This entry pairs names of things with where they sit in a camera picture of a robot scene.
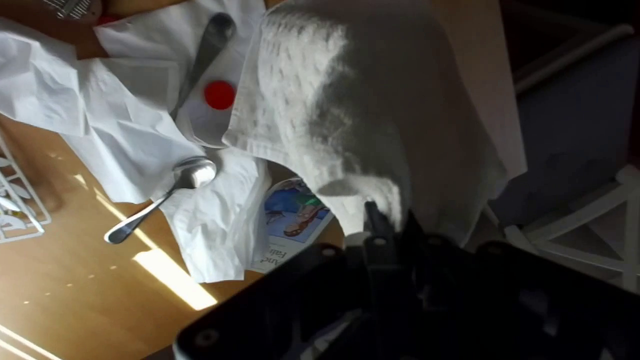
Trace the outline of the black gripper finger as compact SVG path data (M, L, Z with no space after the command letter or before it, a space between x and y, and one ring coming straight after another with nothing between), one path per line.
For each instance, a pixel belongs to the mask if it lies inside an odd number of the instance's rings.
M387 221L385 214L379 212L376 202L366 202L363 204L363 212L366 212L366 246L373 246L373 248L389 248L394 245L395 232L394 232L394 224Z

